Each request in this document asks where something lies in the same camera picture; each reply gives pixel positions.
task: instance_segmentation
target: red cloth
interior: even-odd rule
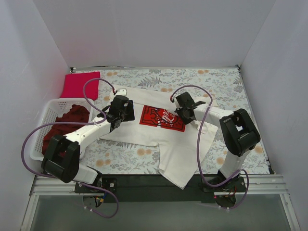
[[[73,105],[68,113],[63,114],[62,117],[57,117],[56,122],[79,122],[87,123],[89,121],[89,112],[84,106]],[[73,131],[78,130],[83,125],[71,125],[71,124],[60,124],[53,125],[51,130],[46,134],[43,140],[42,153],[45,155],[48,148],[49,141],[51,138],[56,135],[65,135]]]
[[[69,74],[65,76],[64,88],[60,98],[84,98],[82,88],[87,81],[100,78],[100,72]],[[89,83],[86,87],[86,96],[89,99],[98,98],[98,80]]]

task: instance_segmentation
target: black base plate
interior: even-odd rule
[[[217,175],[205,175],[210,180]],[[215,203],[214,192],[222,189],[204,190],[200,175],[194,175],[182,190],[161,175],[104,175],[105,185],[115,184],[116,196],[121,202],[176,202],[198,201],[201,203]],[[239,177],[236,191],[245,192],[244,179]],[[76,193],[93,193],[87,187],[75,186]],[[114,198],[107,196],[104,203],[114,203]]]

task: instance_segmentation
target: dark red clothing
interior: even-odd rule
[[[57,117],[56,122],[79,122],[87,123],[89,121],[89,112],[84,106],[72,105],[72,108],[68,113],[63,114],[62,117]],[[58,124],[53,125],[51,130],[46,134],[43,140],[42,153],[45,155],[48,148],[49,141],[56,135],[65,135],[73,131],[78,130],[83,125],[71,125],[71,124]]]

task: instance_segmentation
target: white t-shirt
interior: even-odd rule
[[[115,88],[127,89],[127,97],[133,100],[135,120],[121,123],[120,127],[101,139],[159,146],[159,172],[183,189],[198,169],[196,144],[200,123],[193,121],[185,125],[174,114],[176,107],[170,101],[170,93],[121,86]],[[198,101],[209,103],[207,98],[198,98]],[[214,125],[204,124],[200,142],[201,161],[205,158],[217,129]]]

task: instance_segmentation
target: pink towel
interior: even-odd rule
[[[82,93],[83,85],[93,78],[99,78],[100,72],[69,74],[65,76],[64,88],[60,98],[84,98]],[[86,87],[86,96],[89,99],[98,98],[98,80],[89,83]]]

